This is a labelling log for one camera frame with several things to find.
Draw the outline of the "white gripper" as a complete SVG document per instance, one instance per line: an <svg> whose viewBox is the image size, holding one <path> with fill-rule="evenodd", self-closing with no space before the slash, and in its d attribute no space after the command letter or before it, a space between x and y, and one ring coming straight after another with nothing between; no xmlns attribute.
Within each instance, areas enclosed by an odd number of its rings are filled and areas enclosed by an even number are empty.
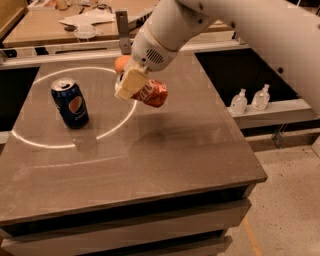
<svg viewBox="0 0 320 256"><path fill-rule="evenodd" d="M135 36L132 45L132 58L139 65L118 66L115 68L115 96L122 100L130 99L148 81L148 70L165 69L177 56L182 47L181 33L171 28L154 26L147 21Z"/></svg>

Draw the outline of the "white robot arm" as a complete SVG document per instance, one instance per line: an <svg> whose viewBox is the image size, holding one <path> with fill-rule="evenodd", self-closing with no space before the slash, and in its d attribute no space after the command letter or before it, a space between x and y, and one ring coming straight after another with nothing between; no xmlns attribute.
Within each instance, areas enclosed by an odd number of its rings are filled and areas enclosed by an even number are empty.
<svg viewBox="0 0 320 256"><path fill-rule="evenodd" d="M320 114L320 17L286 0L160 0L115 85L128 100L183 45L220 20Z"/></svg>

